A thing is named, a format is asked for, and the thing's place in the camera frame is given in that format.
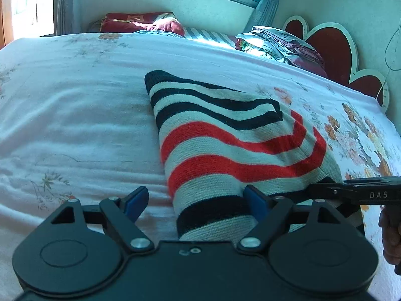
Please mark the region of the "person's right hand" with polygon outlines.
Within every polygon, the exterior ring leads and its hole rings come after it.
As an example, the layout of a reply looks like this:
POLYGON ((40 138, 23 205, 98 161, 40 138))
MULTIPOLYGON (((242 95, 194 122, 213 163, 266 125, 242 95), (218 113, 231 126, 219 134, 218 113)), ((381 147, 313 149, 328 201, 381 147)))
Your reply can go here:
POLYGON ((383 256, 386 262, 391 265, 399 265, 401 256, 400 225, 397 228, 390 225, 386 207, 381 210, 379 227, 381 228, 383 256))

